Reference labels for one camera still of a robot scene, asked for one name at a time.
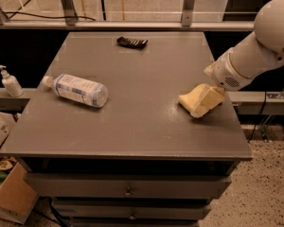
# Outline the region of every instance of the desk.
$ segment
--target desk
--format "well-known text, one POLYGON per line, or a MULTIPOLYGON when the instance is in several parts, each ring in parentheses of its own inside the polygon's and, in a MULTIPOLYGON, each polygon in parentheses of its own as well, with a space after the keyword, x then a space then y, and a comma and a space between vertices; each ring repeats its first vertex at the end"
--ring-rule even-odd
POLYGON ((210 80, 200 32, 70 33, 47 74, 107 86, 101 109, 40 85, 0 153, 19 159, 26 181, 74 226, 197 226, 252 159, 232 104, 202 119, 177 103, 210 80), (148 39, 142 50, 119 36, 148 39))

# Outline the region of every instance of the bottle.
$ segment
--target bottle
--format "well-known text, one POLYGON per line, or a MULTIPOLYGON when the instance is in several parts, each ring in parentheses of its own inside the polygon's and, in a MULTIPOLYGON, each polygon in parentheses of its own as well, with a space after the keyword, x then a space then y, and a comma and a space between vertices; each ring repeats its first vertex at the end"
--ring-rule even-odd
POLYGON ((107 101, 107 88, 97 82, 61 74, 56 78, 45 76, 42 84, 51 87, 57 96, 89 106, 101 108, 107 101))
POLYGON ((2 84, 11 96, 21 96, 24 92, 21 85, 15 76, 10 75, 7 70, 5 70, 6 68, 5 65, 0 65, 2 84))

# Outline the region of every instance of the black object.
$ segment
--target black object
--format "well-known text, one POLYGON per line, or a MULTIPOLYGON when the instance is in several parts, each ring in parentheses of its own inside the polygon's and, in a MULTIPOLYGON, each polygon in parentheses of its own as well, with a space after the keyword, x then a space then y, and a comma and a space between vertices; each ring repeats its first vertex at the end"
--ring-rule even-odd
POLYGON ((123 47, 131 49, 143 49, 145 45, 148 43, 148 40, 120 37, 116 40, 116 42, 123 47))

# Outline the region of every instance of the bottle label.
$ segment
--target bottle label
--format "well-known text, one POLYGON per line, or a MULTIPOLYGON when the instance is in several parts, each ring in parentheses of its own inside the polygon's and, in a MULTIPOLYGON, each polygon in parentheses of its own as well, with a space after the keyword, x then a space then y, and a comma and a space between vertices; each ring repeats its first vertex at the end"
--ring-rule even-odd
POLYGON ((81 79, 70 75, 62 75, 62 77, 57 80, 55 88, 59 96, 89 104, 86 101, 86 98, 95 91, 97 86, 97 82, 93 82, 88 79, 81 79))

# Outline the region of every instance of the sponge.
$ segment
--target sponge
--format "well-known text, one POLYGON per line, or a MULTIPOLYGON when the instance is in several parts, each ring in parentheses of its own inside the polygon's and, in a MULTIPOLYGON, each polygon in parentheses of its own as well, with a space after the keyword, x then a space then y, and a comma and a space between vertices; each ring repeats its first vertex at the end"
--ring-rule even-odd
POLYGON ((225 91, 206 83, 195 87, 186 95, 179 95, 179 103, 195 118, 203 117, 217 105, 225 101, 225 91))

